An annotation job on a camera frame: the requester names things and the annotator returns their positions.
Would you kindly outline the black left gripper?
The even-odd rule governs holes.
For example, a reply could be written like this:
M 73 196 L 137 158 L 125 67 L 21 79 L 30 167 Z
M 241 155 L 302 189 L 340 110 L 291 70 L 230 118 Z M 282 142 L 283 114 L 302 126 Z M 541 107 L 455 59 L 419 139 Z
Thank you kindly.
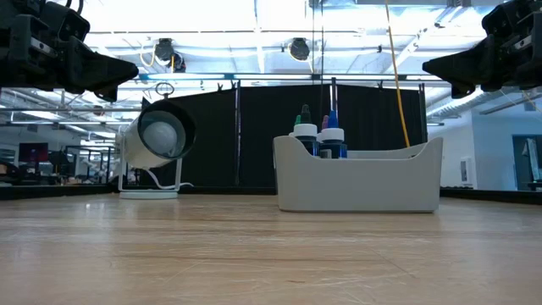
M 43 91 L 78 89 L 115 103 L 119 85 L 139 74 L 135 64 L 93 52 L 81 40 L 69 39 L 69 82 L 66 48 L 59 37 L 68 14 L 3 14 L 1 16 L 1 85 Z

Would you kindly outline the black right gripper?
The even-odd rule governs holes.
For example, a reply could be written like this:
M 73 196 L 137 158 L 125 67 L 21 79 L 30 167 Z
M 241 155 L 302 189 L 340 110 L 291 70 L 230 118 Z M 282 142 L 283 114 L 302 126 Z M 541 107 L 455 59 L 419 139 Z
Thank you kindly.
M 491 90 L 541 86 L 541 12 L 519 19 L 516 11 L 492 11 L 490 24 L 492 34 L 476 46 L 423 63 L 424 72 L 451 85 L 452 99 L 473 94 L 489 80 Z

